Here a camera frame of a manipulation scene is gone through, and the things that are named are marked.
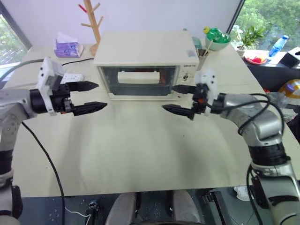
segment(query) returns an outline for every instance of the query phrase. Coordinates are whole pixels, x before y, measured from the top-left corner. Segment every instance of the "tissue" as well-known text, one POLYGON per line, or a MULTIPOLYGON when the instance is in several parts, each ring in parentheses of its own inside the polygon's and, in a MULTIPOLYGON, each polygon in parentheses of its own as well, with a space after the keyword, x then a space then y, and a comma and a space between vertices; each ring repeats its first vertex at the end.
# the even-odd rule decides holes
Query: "tissue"
POLYGON ((83 52, 83 45, 78 39, 69 35, 58 33, 54 53, 57 57, 79 58, 83 52))

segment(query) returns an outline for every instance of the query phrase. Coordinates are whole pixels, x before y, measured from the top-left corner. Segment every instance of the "tissue box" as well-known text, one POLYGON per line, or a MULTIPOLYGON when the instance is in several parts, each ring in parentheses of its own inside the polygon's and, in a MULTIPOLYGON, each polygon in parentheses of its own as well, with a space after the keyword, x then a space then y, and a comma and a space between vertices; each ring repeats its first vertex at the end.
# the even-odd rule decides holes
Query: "tissue box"
POLYGON ((79 58, 83 52, 83 45, 78 42, 58 43, 54 49, 57 57, 79 58))

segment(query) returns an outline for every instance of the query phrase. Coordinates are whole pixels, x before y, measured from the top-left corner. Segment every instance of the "toaster oven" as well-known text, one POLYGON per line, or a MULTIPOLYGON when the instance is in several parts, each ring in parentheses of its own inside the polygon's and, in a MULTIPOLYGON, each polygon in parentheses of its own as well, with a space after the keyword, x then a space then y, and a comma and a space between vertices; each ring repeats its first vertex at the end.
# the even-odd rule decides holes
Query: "toaster oven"
POLYGON ((94 64, 111 99, 174 100, 199 59, 188 31, 120 31, 103 34, 94 64))

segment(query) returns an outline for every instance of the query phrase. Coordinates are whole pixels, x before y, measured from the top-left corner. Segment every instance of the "plate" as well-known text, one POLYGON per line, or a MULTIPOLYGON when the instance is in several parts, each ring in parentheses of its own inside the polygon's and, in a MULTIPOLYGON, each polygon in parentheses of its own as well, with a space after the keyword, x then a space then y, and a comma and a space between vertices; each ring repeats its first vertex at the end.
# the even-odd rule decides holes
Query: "plate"
POLYGON ((255 57, 257 57, 257 56, 261 56, 262 54, 260 54, 260 53, 245 53, 244 54, 244 58, 245 58, 245 60, 247 61, 247 62, 250 62, 250 63, 252 63, 252 64, 255 64, 255 65, 261 65, 261 64, 264 64, 264 63, 266 63, 267 62, 267 59, 265 59, 264 61, 262 61, 262 62, 253 62, 251 59, 254 59, 255 57))

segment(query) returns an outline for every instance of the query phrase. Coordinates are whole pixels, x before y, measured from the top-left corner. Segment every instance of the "potted plant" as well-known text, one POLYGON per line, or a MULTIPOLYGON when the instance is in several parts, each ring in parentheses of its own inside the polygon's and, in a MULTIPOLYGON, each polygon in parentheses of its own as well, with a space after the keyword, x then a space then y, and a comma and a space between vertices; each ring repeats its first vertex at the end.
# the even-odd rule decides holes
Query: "potted plant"
POLYGON ((240 38, 242 45, 236 47, 236 51, 240 57, 243 57, 247 47, 258 44, 258 39, 263 38, 263 32, 265 28, 256 28, 254 26, 249 27, 244 32, 239 33, 238 38, 240 38))

